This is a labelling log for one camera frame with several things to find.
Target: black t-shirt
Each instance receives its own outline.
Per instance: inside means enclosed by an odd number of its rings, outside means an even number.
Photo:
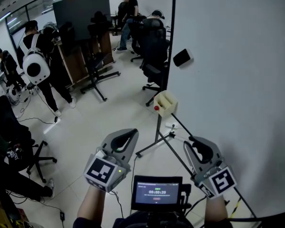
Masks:
[[[73,228],[101,228],[101,225],[85,218],[77,218],[73,224]],[[232,225],[225,219],[218,223],[206,224],[205,228],[232,228]]]
[[[30,34],[28,36],[25,36],[23,38],[24,45],[30,49],[30,46],[32,45],[32,40],[33,40],[34,34]],[[54,44],[44,35],[40,34],[37,40],[36,47],[41,50],[43,55],[48,58],[49,53],[51,53],[54,50]],[[19,62],[20,68],[22,68],[23,64],[23,57],[24,53],[21,49],[21,47],[18,47],[17,49],[17,59]]]
[[[137,0],[129,0],[128,9],[127,9],[127,18],[134,16],[134,12],[135,12],[134,6],[138,6]]]

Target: white backpack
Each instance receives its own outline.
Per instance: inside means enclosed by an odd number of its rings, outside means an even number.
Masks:
[[[23,71],[31,83],[37,85],[49,77],[50,70],[43,53],[36,47],[39,34],[35,34],[30,49],[26,47],[24,42],[20,44],[20,48],[24,53]]]

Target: pants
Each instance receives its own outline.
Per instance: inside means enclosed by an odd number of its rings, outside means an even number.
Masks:
[[[127,40],[130,34],[130,27],[129,23],[133,23],[133,19],[127,19],[123,29],[122,29],[122,36],[120,38],[120,47],[126,48],[127,47]]]
[[[49,84],[51,84],[68,103],[72,102],[72,97],[68,89],[59,82],[59,76],[56,76],[56,74],[51,71],[50,76],[38,84],[38,87],[42,91],[48,106],[51,107],[54,112],[57,111],[58,108],[52,94],[51,86]]]
[[[8,77],[8,84],[11,85],[13,84],[16,88],[16,90],[20,91],[20,87],[18,85],[18,83],[24,87],[25,83],[23,81],[23,79],[21,78],[21,76],[17,73],[17,71],[14,71],[14,74],[10,73],[9,77]]]
[[[40,197],[51,197],[53,193],[51,188],[40,186],[3,161],[0,161],[0,189],[12,191],[36,201],[40,201]]]

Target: small monitor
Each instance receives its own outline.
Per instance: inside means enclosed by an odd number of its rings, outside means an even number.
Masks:
[[[176,211],[180,205],[182,177],[135,176],[132,209]]]

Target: display screen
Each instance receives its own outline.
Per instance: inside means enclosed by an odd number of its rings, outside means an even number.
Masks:
[[[135,201],[142,204],[176,204],[178,192],[178,183],[138,182]]]

